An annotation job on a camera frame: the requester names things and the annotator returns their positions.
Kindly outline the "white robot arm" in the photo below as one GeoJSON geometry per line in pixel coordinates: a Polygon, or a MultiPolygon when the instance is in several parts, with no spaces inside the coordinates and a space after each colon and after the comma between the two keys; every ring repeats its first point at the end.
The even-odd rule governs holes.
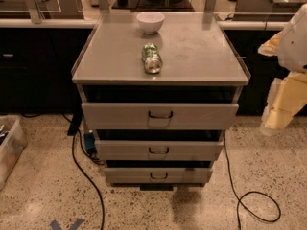
{"type": "Polygon", "coordinates": [[[283,30],[258,48],[264,56],[277,56],[289,74],[275,78],[267,97],[260,130],[272,136],[282,131],[307,104],[307,5],[304,4],[283,30]]]}

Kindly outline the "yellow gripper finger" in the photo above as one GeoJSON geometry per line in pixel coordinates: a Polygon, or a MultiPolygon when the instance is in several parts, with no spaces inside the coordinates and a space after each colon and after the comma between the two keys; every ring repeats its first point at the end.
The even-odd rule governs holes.
{"type": "Polygon", "coordinates": [[[258,48],[258,53],[267,57],[276,56],[281,35],[282,33],[279,32],[273,37],[271,37],[269,40],[267,40],[265,43],[261,44],[258,48]]]}
{"type": "Polygon", "coordinates": [[[269,90],[260,131],[273,136],[282,131],[307,104],[307,75],[290,72],[283,80],[275,78],[269,90]]]}

